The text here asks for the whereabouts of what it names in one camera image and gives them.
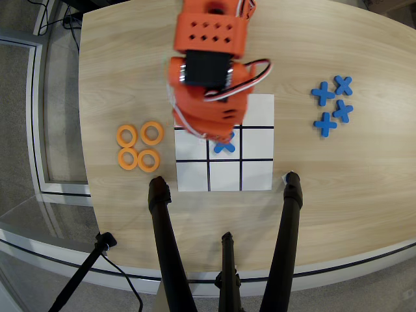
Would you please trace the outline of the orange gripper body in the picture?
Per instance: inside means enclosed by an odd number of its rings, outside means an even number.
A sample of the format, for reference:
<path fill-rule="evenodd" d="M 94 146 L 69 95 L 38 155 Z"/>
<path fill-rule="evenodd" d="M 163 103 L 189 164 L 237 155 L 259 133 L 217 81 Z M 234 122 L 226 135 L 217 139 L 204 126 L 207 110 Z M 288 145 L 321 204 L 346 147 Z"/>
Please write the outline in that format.
<path fill-rule="evenodd" d="M 243 122 L 249 91 L 220 101 L 204 101 L 202 87 L 177 86 L 172 91 L 177 125 L 189 133 L 216 142 L 229 142 L 236 125 Z"/>

